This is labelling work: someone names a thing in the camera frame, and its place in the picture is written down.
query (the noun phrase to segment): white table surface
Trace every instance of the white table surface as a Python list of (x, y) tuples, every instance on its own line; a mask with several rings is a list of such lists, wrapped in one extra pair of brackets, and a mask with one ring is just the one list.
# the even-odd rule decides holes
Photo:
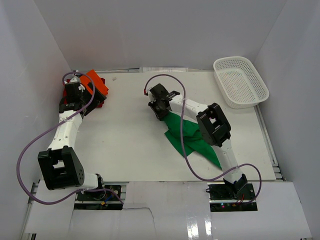
[[(238, 164), (254, 164), (263, 180), (275, 180), (268, 150), (253, 107), (232, 109), (224, 101), (214, 73), (172, 72), (186, 88), (187, 98), (203, 104), (218, 103), (231, 124), (231, 143)], [(99, 173), (105, 182), (198, 181), (185, 159), (167, 140), (168, 130), (148, 106), (146, 81), (156, 73), (105, 73), (109, 94), (102, 108), (83, 120), (75, 151), (86, 172)], [(153, 79), (148, 88), (161, 83), (169, 91), (182, 93), (172, 78)], [(215, 165), (193, 152), (188, 157), (193, 169), (204, 178), (222, 173)], [(249, 166), (242, 168), (248, 180), (258, 180)]]

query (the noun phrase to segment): black bracket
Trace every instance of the black bracket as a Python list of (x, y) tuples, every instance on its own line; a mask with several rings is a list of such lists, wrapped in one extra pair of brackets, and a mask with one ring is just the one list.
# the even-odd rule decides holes
[(208, 105), (205, 111), (196, 116), (203, 140), (211, 146), (222, 147), (222, 143), (230, 139), (231, 126), (217, 103)]
[[(86, 105), (92, 95), (87, 90), (84, 89), (83, 91), (80, 89), (80, 82), (69, 82), (64, 85), (64, 89), (66, 91), (66, 96), (63, 97), (59, 104), (59, 113), (63, 113), (64, 111), (73, 110), (78, 111), (81, 109), (84, 105)], [(92, 83), (88, 84), (88, 87), (93, 90)], [(101, 104), (104, 100), (106, 100), (106, 96), (104, 96), (97, 88), (95, 89), (95, 94), (93, 97), (93, 100), (91, 104), (83, 111), (81, 112), (81, 115), (83, 117), (88, 115), (92, 110), (94, 110), (99, 104)]]
[(231, 182), (228, 182), (226, 181), (225, 179), (223, 179), (224, 181), (224, 184), (226, 186), (228, 186), (230, 189), (232, 189), (232, 191), (235, 193), (235, 194), (238, 194), (238, 192), (244, 187), (247, 185), (248, 183), (248, 180), (247, 180), (247, 177), (245, 174), (242, 173), (240, 179), (238, 179), (238, 181), (235, 181), (234, 183), (231, 183)]
[[(55, 167), (59, 161), (63, 161), (64, 167)], [(84, 184), (84, 168), (72, 147), (41, 151), (38, 162), (49, 190), (80, 187)]]
[(153, 110), (156, 115), (156, 118), (161, 120), (165, 117), (169, 111), (171, 111), (171, 107), (169, 102), (174, 96), (180, 95), (177, 91), (168, 92), (167, 89), (160, 83), (151, 88), (150, 93), (152, 94), (154, 101), (149, 102), (148, 106)]

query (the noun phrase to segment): green cloth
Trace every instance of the green cloth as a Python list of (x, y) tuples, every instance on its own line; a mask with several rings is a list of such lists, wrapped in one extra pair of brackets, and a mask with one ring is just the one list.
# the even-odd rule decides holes
[[(184, 154), (180, 141), (181, 117), (172, 112), (169, 112), (169, 114), (166, 115), (162, 120), (168, 127), (168, 131), (165, 133), (166, 138), (183, 156)], [(190, 155), (193, 151), (196, 151), (199, 154), (203, 155), (210, 162), (221, 168), (215, 151), (208, 143), (203, 140), (198, 124), (188, 120), (183, 120), (183, 141), (185, 153), (187, 156)]]

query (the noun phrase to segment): orange object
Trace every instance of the orange object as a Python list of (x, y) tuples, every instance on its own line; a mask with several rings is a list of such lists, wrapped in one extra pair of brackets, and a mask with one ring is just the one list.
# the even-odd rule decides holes
[[(94, 82), (94, 86), (96, 90), (99, 90), (99, 92), (106, 96), (108, 95), (108, 88), (102, 81), (102, 79), (98, 76), (98, 74), (95, 72), (95, 70), (90, 70), (86, 73)], [(89, 93), (93, 93), (93, 88), (92, 88), (92, 83), (89, 78), (86, 76), (81, 76), (80, 77), (81, 83), (85, 86), (85, 88), (88, 90)]]

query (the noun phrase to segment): white panel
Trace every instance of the white panel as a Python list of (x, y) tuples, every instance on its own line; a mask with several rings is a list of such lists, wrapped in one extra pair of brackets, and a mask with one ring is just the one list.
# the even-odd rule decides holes
[[(205, 234), (199, 234), (198, 237), (188, 235), (187, 217), (190, 213), (195, 213), (191, 220), (197, 222), (198, 227), (205, 224), (209, 232), (212, 224), (214, 240), (299, 240), (311, 237), (292, 182), (264, 182), (257, 199), (258, 211), (211, 212), (211, 222), (206, 222), (210, 216), (200, 214), (209, 208), (209, 203), (203, 202), (202, 194), (208, 196), (203, 184), (185, 183), (188, 185), (186, 194), (186, 186), (182, 182), (131, 182), (127, 188), (131, 193), (127, 198), (141, 208), (121, 211), (74, 210), (68, 237), (58, 239), (209, 239)], [(257, 188), (258, 183), (254, 183), (255, 191)], [(37, 234), (36, 239), (57, 238)]]
[(254, 60), (285, 0), (35, 0), (73, 69)]
[[(185, 159), (165, 136), (168, 127), (159, 121), (144, 96), (146, 81), (155, 73), (108, 73), (109, 94), (102, 108), (84, 117), (75, 142), (76, 153), (86, 172), (101, 174), (107, 182), (197, 181)], [(239, 164), (251, 163), (264, 180), (275, 180), (270, 157), (253, 107), (227, 106), (213, 72), (174, 72), (186, 88), (187, 98), (210, 105), (218, 103), (231, 124), (231, 144)], [(149, 88), (162, 83), (169, 91), (181, 92), (172, 78), (158, 77)], [(192, 153), (190, 164), (204, 178), (221, 174), (203, 156)], [(249, 180), (257, 180), (252, 167), (243, 167)]]
[[(58, 122), (61, 76), (70, 68), (33, 0), (0, 2), (0, 239), (18, 239), (28, 196), (16, 177), (20, 151)], [(52, 135), (43, 137), (22, 159), (28, 189), (38, 182), (38, 152)]]
[(261, 111), (283, 176), (320, 239), (320, 2), (287, 1), (255, 66), (270, 91)]
[(123, 208), (148, 208), (157, 239), (212, 240), (207, 188), (206, 182), (132, 181)]
[[(50, 191), (47, 189), (45, 181), (41, 180), (35, 196), (42, 201), (53, 202), (64, 198), (73, 191), (74, 189), (72, 188)], [(54, 205), (33, 202), (24, 232), (66, 237), (74, 210), (75, 197), (76, 195), (74, 194)]]
[[(257, 191), (259, 184), (254, 183)], [(212, 235), (217, 240), (299, 240), (311, 233), (292, 182), (264, 182), (258, 211), (212, 212)]]

